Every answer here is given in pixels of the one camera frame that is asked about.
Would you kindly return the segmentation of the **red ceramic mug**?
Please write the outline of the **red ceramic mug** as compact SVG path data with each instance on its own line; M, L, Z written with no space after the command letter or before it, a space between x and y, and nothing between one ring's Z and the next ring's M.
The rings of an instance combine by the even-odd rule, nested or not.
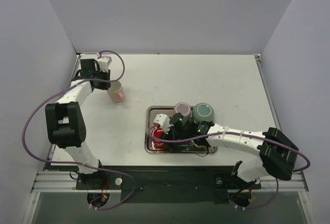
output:
M152 131L152 136L156 139L152 138L152 148L157 151L163 151L166 149L166 146L163 142L157 140L160 139L163 135L163 129L160 126L154 124L154 129Z

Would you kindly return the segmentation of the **pink faceted ceramic mug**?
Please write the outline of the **pink faceted ceramic mug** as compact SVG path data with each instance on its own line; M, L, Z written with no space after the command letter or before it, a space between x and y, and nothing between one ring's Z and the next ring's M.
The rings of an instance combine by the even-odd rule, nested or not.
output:
M119 81L111 83L111 87L107 90L110 99L114 102L123 102L124 93L122 84Z

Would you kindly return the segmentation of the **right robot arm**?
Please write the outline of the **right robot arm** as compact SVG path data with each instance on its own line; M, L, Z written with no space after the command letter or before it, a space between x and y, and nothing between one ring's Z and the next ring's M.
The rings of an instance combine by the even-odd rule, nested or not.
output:
M279 129L267 131L244 131L220 126L213 122L196 123L180 113L168 117L158 114L155 125L163 130L165 143L191 143L194 146L224 147L254 156L250 160L236 163L230 181L235 187L264 176L273 176L289 181L294 172L298 148Z

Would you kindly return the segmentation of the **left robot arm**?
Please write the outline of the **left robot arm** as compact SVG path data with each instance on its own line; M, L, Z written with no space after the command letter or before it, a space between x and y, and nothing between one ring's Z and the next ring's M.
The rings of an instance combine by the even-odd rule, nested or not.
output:
M45 106L48 139L63 149L74 162L78 162L79 180L93 188L102 188L107 179L99 171L102 164L91 152L86 142L87 130L80 106L94 89L111 87L109 56L80 60L80 69L71 80L70 90L54 104Z

